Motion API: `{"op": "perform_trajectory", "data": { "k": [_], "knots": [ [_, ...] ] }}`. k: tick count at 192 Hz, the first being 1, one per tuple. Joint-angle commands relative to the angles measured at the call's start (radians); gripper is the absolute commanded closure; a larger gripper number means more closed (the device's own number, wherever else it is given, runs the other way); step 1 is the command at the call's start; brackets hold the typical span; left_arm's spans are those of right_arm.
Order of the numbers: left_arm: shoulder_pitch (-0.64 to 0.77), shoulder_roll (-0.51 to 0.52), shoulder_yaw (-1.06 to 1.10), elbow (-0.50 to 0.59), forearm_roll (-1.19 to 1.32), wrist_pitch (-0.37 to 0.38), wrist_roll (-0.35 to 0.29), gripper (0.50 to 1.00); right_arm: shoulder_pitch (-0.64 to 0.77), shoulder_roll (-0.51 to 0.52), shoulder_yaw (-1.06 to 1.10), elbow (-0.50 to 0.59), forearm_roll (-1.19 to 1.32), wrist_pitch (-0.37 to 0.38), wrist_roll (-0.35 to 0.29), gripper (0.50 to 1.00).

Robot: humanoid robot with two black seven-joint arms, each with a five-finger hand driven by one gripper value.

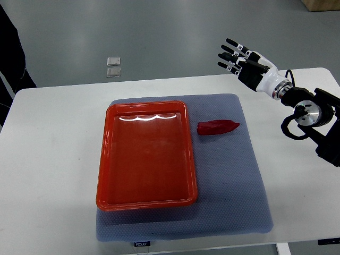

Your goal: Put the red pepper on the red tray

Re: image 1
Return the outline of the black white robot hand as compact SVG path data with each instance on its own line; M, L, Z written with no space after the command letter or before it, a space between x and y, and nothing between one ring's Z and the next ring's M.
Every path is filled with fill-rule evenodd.
M222 60L218 66L237 76L238 80L255 92L264 92L274 100L280 100L293 87L288 78L278 74L277 67L256 51L229 38L221 45Z

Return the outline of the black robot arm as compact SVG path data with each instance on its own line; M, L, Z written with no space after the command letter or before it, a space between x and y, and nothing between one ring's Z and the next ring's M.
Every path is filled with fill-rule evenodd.
M285 76L291 77L292 86L279 98L283 105L293 108L293 114L283 120L282 133L293 140L311 139L317 144L317 156L338 167L339 98L319 88L310 93L296 87L291 70Z

